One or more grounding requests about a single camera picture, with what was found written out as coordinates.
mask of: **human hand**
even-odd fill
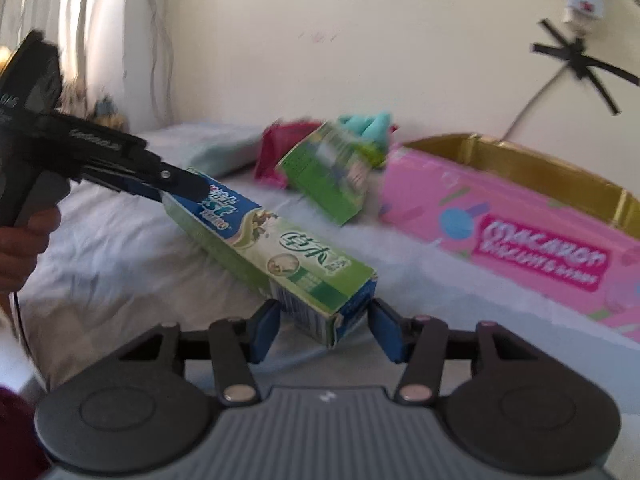
[[[33,215],[27,227],[0,228],[0,294],[23,288],[58,227],[60,210],[54,207]]]

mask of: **bed sheet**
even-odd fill
[[[208,135],[221,130],[182,126],[145,137],[168,162],[184,165],[185,154]],[[379,179],[372,178],[372,188]],[[257,185],[247,172],[223,181],[374,267],[379,297],[402,314],[430,314],[459,329],[496,320],[599,384],[625,414],[607,466],[620,479],[640,478],[640,345],[379,224],[375,192],[364,213],[340,228],[299,194]],[[21,295],[34,357],[52,385],[159,322],[203,329],[222,317],[250,316],[263,301],[191,241],[159,203],[83,183],[61,208],[63,224]],[[364,325],[327,351],[288,320],[253,370],[265,391],[273,384],[392,388],[402,373]],[[447,364],[443,389],[468,374],[467,363]],[[206,364],[189,363],[188,377],[213,387]]]

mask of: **macaron biscuit box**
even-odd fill
[[[373,269],[217,180],[196,203],[165,193],[169,216],[247,286],[275,298],[299,328],[333,347],[362,317]]]
[[[476,134],[395,146],[380,218],[640,342],[640,204],[563,161]]]

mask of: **ribbed gray surface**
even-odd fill
[[[56,470],[46,480],[87,477]],[[274,388],[258,406],[223,413],[189,456],[136,480],[525,480],[461,452],[433,413],[381,388]],[[610,480],[597,469],[564,480]]]

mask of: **yellow light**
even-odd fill
[[[5,46],[0,45],[0,72],[4,70],[4,67],[7,66],[9,60],[11,59],[12,52]]]

